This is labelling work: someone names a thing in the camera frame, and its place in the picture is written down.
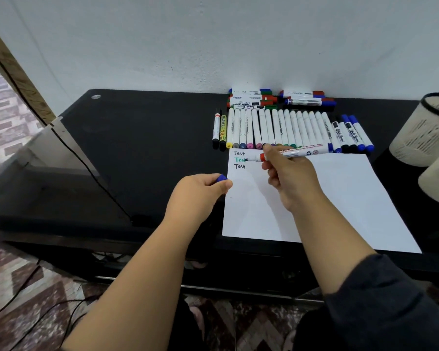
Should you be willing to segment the person's right hand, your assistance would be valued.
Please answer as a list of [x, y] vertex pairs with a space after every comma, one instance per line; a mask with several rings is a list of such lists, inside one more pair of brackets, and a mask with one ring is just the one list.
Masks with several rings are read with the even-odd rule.
[[281, 160], [282, 169], [278, 173], [268, 173], [268, 183], [279, 193], [287, 211], [298, 212], [304, 206], [316, 202], [323, 196], [312, 162], [305, 157], [286, 158], [279, 151], [286, 146], [264, 145], [263, 152], [268, 160]]

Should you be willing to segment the person's left hand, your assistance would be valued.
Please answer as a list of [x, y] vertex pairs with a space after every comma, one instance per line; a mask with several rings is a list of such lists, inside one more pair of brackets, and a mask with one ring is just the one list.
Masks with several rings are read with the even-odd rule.
[[163, 224], [193, 237], [209, 217], [217, 200], [223, 196], [208, 196], [205, 181], [216, 180], [219, 173], [183, 177], [175, 186], [168, 201]]

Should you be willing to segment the white whiteboard marker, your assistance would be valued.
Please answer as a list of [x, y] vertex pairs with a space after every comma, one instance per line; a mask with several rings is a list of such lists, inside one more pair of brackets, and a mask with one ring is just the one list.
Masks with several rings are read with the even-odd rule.
[[[286, 150], [280, 150], [279, 152], [286, 158], [305, 157], [311, 155], [330, 153], [328, 144], [305, 146], [301, 148], [291, 148]], [[254, 155], [248, 155], [244, 158], [245, 162], [265, 162], [268, 161], [267, 156], [264, 153], [257, 153]]]

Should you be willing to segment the person's left forearm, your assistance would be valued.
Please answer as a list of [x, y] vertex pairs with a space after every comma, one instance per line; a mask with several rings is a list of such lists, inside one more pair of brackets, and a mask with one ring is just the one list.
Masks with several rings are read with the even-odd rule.
[[64, 351], [167, 351], [201, 218], [165, 217], [64, 341]]

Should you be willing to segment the person's right forearm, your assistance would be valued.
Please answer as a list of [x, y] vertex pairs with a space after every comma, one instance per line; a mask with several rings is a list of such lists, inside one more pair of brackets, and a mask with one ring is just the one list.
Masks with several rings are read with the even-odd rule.
[[299, 202], [292, 215], [324, 295], [336, 293], [360, 262], [376, 254], [324, 194]]

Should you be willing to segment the row of white markers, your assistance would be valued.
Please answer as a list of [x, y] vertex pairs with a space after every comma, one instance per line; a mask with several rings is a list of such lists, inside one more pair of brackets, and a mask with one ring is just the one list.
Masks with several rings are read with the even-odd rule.
[[227, 149], [328, 144], [330, 153], [371, 153], [375, 146], [355, 116], [320, 111], [229, 108]]

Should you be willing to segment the yellow green marker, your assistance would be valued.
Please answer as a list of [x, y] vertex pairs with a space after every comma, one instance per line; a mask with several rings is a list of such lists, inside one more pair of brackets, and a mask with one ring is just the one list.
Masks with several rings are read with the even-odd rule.
[[220, 132], [219, 132], [219, 149], [224, 152], [227, 148], [227, 129], [228, 129], [228, 116], [223, 114], [220, 110]]

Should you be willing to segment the thin white red-tipped pen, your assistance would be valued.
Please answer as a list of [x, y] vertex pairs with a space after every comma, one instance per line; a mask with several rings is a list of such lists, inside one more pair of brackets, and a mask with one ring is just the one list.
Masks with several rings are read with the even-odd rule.
[[213, 125], [213, 133], [212, 133], [212, 147], [217, 150], [220, 146], [220, 121], [221, 121], [222, 110], [215, 114], [214, 116], [214, 125]]

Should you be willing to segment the pile of capped whiteboard markers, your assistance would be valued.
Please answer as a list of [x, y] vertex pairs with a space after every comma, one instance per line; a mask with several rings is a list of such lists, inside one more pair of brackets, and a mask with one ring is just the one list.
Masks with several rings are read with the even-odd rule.
[[336, 100], [327, 97], [324, 91], [300, 92], [289, 89], [277, 94], [269, 88], [259, 90], [233, 90], [228, 93], [227, 108], [264, 108], [278, 109], [279, 107], [335, 107]]

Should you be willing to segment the black desk lower shelf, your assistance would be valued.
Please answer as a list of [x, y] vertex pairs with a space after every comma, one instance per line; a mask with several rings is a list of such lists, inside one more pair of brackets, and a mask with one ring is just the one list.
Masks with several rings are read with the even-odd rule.
[[[187, 259], [206, 262], [182, 284], [198, 293], [299, 297], [317, 286], [301, 243], [222, 236], [223, 207], [215, 207], [188, 247]], [[164, 211], [80, 216], [0, 214], [0, 246], [28, 253], [85, 280], [110, 283], [125, 266], [93, 253], [133, 256], [158, 227]], [[407, 216], [422, 254], [381, 251], [410, 277], [439, 284], [439, 211]]]

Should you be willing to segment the white paper sheet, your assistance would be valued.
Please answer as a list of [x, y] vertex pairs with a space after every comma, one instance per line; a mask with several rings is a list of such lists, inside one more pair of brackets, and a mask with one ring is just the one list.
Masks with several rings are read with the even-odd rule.
[[[268, 184], [263, 151], [231, 149], [222, 235], [277, 242], [301, 242], [293, 217], [277, 190]], [[364, 154], [326, 153], [309, 156], [322, 190], [375, 250], [422, 253], [387, 191]]]

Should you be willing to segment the person's black trousers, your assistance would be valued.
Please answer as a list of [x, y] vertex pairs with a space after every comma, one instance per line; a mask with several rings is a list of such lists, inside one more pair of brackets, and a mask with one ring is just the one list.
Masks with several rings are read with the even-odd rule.
[[193, 309], [197, 313], [193, 313], [182, 296], [179, 297], [167, 351], [208, 351], [201, 329], [203, 315], [199, 309]]

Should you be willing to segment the dark grey sleeve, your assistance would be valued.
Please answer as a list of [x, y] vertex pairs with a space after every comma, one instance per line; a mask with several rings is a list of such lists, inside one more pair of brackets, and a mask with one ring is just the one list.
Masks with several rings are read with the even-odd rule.
[[290, 351], [439, 351], [439, 306], [383, 254], [324, 300], [302, 317]]

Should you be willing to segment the wooden board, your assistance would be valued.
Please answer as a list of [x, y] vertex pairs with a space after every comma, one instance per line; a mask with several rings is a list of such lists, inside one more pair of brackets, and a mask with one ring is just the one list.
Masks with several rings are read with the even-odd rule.
[[56, 116], [0, 37], [0, 74], [43, 126]]

